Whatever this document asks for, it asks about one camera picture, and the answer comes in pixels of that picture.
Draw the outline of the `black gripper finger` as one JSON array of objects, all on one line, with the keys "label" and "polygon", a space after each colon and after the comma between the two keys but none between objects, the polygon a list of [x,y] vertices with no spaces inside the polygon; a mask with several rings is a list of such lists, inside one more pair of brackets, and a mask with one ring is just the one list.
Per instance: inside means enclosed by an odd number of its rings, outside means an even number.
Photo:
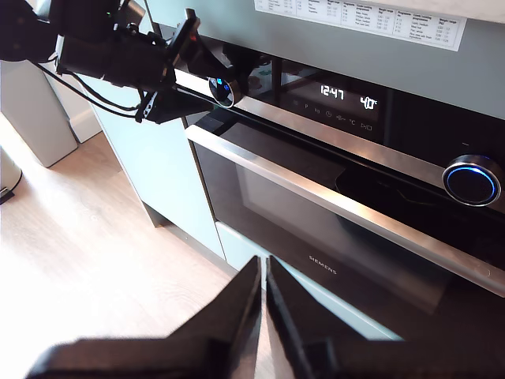
[{"label": "black gripper finger", "polygon": [[327,310],[273,256],[267,310],[296,378],[393,378],[372,343]]},{"label": "black gripper finger", "polygon": [[232,71],[223,65],[204,45],[197,33],[191,34],[179,51],[188,71],[202,77],[232,78]]},{"label": "black gripper finger", "polygon": [[151,120],[164,123],[213,109],[214,105],[205,99],[171,89],[156,93],[151,106]]},{"label": "black gripper finger", "polygon": [[252,257],[198,313],[157,342],[134,378],[229,378],[260,317],[261,260]]}]

